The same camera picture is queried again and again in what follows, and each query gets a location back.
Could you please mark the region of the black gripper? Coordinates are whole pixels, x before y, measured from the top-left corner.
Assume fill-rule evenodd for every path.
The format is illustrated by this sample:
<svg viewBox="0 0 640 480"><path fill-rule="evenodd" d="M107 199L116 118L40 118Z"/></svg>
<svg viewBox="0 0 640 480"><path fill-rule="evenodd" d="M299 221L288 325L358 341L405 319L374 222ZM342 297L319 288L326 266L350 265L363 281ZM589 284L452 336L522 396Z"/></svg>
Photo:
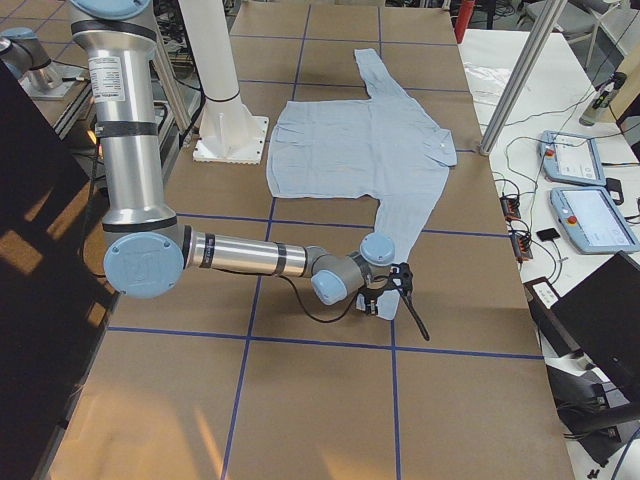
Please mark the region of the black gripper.
<svg viewBox="0 0 640 480"><path fill-rule="evenodd" d="M377 315L378 298L387 291L396 291L415 322L420 335L425 341L430 340L428 329L421 316L414 307L412 301L413 273L406 262L392 264L388 275L378 275L373 278L370 286L364 285L358 290L364 303L364 311L367 315Z"/></svg>

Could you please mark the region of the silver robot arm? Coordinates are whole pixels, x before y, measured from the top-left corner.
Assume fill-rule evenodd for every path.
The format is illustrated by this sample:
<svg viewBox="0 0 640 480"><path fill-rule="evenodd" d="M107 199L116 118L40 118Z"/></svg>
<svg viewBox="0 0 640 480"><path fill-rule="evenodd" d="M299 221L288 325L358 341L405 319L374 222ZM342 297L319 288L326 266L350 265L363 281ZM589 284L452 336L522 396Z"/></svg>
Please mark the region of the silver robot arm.
<svg viewBox="0 0 640 480"><path fill-rule="evenodd" d="M364 302L370 315L385 292L412 301L412 274L394 261L392 241L379 233L353 253L337 257L301 247L199 232L181 225L165 201L158 127L149 64L157 50L148 1L74 1L74 41L88 68L106 170L110 208L103 220L108 242L103 267L121 294L154 298L171 290L189 267L240 275L310 280L327 305Z"/></svg>
<svg viewBox="0 0 640 480"><path fill-rule="evenodd" d="M17 80L26 77L38 92L49 94L63 85L63 78L36 33L28 27L1 32L1 60Z"/></svg>

